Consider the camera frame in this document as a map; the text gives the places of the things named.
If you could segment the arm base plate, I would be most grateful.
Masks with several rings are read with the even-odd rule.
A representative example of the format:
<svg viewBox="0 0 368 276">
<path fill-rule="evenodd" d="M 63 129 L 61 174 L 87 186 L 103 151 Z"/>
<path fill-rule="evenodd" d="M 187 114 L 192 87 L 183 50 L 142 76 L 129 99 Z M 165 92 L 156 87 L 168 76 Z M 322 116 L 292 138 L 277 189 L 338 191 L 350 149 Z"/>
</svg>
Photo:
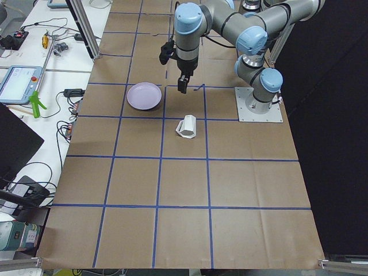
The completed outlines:
<svg viewBox="0 0 368 276">
<path fill-rule="evenodd" d="M 252 87 L 235 87 L 238 119 L 251 123 L 283 123 L 278 93 L 270 102 L 259 102 Z"/>
</svg>

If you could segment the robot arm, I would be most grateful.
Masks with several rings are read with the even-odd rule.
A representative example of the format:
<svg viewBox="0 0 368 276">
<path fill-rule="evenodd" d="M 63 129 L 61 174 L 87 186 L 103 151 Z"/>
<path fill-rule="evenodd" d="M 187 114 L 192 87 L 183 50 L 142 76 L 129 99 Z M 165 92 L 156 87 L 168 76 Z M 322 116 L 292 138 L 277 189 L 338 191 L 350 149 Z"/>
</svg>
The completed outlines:
<svg viewBox="0 0 368 276">
<path fill-rule="evenodd" d="M 267 113 L 283 84 L 283 76 L 274 68 L 265 68 L 252 60 L 269 47 L 268 42 L 299 21 L 317 14 L 324 1 L 283 1 L 255 15 L 244 16 L 234 10 L 233 1 L 205 1 L 180 4 L 174 13 L 176 49 L 173 58 L 181 71 L 178 90 L 185 93 L 198 65 L 200 38 L 211 30 L 231 43 L 241 57 L 235 64 L 236 75 L 253 91 L 246 99 L 247 109 Z"/>
</svg>

